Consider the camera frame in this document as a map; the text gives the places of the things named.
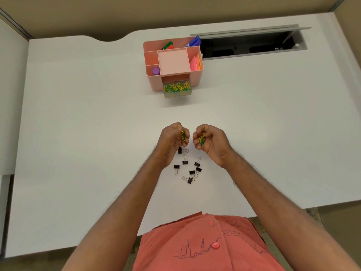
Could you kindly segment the person's right hand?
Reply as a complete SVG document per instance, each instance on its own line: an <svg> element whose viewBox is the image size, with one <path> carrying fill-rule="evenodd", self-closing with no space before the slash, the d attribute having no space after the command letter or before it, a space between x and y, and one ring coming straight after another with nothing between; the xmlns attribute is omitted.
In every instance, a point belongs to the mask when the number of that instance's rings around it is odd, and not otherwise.
<svg viewBox="0 0 361 271"><path fill-rule="evenodd" d="M235 150L232 148L225 132L212 125L212 144L210 150L204 151L211 160L221 168L227 169L232 163Z"/></svg>

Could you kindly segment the person's left forearm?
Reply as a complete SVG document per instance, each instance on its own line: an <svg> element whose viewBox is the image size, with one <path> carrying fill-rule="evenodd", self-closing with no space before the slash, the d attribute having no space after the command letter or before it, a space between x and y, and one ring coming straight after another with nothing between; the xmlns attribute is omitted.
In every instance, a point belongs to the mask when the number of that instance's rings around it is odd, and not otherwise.
<svg viewBox="0 0 361 271"><path fill-rule="evenodd" d="M61 271L122 271L161 172L173 160L154 150L127 187L81 240Z"/></svg>

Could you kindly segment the pile of coloured paper clips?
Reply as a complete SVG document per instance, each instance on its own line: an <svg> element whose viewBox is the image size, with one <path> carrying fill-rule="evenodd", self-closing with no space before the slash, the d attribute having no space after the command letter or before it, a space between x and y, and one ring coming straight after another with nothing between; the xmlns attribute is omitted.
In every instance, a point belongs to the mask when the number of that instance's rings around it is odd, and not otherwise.
<svg viewBox="0 0 361 271"><path fill-rule="evenodd" d="M162 85L164 93L187 92L192 89L190 80L166 82Z"/></svg>

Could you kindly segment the person's left hand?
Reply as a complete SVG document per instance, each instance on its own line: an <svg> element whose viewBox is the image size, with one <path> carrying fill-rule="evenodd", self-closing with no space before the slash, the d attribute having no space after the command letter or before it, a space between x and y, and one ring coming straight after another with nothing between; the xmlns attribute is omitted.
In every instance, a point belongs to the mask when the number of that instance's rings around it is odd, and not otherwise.
<svg viewBox="0 0 361 271"><path fill-rule="evenodd" d="M161 131L159 140L153 150L152 156L154 156L156 162L161 168L167 167L173 160L177 151L175 151L174 137L172 134L172 124L163 128Z"/></svg>

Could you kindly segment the group of black binder clips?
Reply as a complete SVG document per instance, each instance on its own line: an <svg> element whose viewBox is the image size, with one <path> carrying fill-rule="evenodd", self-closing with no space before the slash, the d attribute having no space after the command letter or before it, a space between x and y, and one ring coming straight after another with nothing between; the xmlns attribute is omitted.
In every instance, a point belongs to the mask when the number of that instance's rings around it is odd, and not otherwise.
<svg viewBox="0 0 361 271"><path fill-rule="evenodd" d="M181 165L180 164L173 165L174 176L180 176L179 172L182 169L181 167L186 166L187 168L187 166L190 164L187 159L187 153L189 153L189 149L184 147L179 147L177 153L179 155L182 155L183 159ZM198 157L197 161L194 162L193 164L193 168L189 168L190 170L188 171L187 176L182 176L182 180L186 181L187 184L191 185L199 176L199 174L202 172L202 168L200 167L200 161L201 161L201 157Z"/></svg>

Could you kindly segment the person's right forearm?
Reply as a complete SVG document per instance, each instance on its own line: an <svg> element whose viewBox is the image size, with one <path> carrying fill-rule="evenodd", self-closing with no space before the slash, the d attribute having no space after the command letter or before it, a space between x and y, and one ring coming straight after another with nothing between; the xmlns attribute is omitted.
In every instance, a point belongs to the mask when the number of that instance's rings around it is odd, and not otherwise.
<svg viewBox="0 0 361 271"><path fill-rule="evenodd" d="M261 176L234 150L221 153L236 183L294 271L361 271L348 253L307 212Z"/></svg>

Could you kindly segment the salmon pink shirt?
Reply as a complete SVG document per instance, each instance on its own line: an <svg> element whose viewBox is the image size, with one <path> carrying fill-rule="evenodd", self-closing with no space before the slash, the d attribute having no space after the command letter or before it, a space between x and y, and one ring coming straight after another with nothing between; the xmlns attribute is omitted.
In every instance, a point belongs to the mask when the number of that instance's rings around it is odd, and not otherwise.
<svg viewBox="0 0 361 271"><path fill-rule="evenodd" d="M250 219L198 212L143 234L133 271L285 270Z"/></svg>

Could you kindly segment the pink desk organizer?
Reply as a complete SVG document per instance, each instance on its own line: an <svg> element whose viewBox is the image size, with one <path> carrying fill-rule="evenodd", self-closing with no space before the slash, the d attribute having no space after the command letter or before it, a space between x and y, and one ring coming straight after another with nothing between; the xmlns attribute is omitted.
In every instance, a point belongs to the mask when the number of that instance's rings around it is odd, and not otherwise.
<svg viewBox="0 0 361 271"><path fill-rule="evenodd" d="M199 86L204 69L200 46L185 48L194 37L154 40L143 43L146 74L152 91L163 92L162 83L188 79L191 80L192 89ZM169 41L173 42L174 49L162 50ZM192 72L190 61L198 53L201 57L201 70ZM153 76L152 69L154 67L160 68L160 75Z"/></svg>

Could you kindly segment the clear plastic drawer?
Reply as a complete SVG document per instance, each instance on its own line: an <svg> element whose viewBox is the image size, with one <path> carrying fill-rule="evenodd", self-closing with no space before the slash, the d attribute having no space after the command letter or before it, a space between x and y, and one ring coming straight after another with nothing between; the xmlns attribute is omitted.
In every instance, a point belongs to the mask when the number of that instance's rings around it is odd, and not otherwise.
<svg viewBox="0 0 361 271"><path fill-rule="evenodd" d="M163 93L166 99L177 96L187 96L192 94L191 80L173 81L162 83Z"/></svg>

